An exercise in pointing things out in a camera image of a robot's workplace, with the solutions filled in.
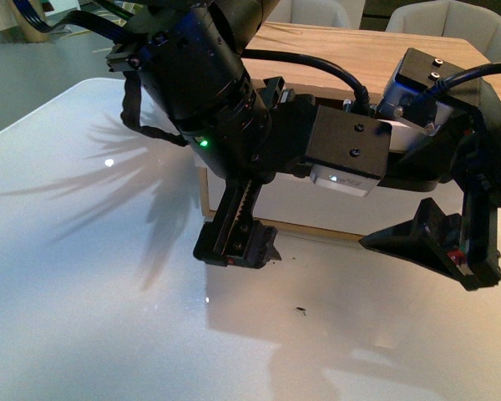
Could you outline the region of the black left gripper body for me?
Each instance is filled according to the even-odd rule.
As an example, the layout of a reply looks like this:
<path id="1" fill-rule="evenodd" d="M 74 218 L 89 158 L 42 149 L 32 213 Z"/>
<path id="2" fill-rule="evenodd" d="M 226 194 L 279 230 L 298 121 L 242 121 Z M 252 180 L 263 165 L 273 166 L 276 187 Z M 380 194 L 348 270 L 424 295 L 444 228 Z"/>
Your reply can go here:
<path id="1" fill-rule="evenodd" d="M 310 173 L 305 153 L 316 99 L 282 89 L 281 82 L 268 79 L 264 89 L 245 97 L 234 120 L 210 124 L 190 140 L 198 156 L 225 181 L 215 216 L 203 225 L 193 251 L 209 265 L 257 267 L 266 226 L 253 216 L 261 187 L 279 173 L 297 178 Z"/>

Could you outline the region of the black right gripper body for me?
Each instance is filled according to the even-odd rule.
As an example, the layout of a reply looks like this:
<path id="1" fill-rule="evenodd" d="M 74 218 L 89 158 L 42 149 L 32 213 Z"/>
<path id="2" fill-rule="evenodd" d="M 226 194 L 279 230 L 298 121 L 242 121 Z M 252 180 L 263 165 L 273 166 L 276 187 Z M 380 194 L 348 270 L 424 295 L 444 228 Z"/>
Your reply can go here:
<path id="1" fill-rule="evenodd" d="M 474 107 L 460 107 L 434 135 L 425 136 L 392 166 L 398 177 L 430 183 L 454 181 L 463 192 L 456 262 L 468 291 L 494 287 L 501 280 L 497 224 L 501 208 L 501 100 L 493 87 L 479 80 Z M 434 92 L 473 80 L 446 79 Z"/>

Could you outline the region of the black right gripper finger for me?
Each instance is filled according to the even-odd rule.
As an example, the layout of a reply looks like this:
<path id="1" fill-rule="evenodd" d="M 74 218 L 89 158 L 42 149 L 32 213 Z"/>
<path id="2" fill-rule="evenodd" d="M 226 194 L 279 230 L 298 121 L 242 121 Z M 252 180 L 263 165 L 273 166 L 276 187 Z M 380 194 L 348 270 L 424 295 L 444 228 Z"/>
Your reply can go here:
<path id="1" fill-rule="evenodd" d="M 446 215 L 437 203 L 421 200 L 410 221 L 364 236 L 359 243 L 367 250 L 410 261 L 449 278 L 462 278 L 449 255 L 459 249 L 462 217 Z"/>

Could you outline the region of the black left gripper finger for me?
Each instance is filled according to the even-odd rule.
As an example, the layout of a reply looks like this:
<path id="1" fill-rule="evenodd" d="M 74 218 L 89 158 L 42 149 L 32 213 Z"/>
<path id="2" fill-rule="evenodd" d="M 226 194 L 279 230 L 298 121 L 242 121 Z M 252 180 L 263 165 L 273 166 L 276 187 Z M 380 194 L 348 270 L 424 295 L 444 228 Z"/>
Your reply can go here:
<path id="1" fill-rule="evenodd" d="M 264 267 L 269 261 L 280 261 L 281 255 L 275 247 L 277 229 L 273 226 L 265 226 L 259 242 L 257 254 L 257 267 Z"/>

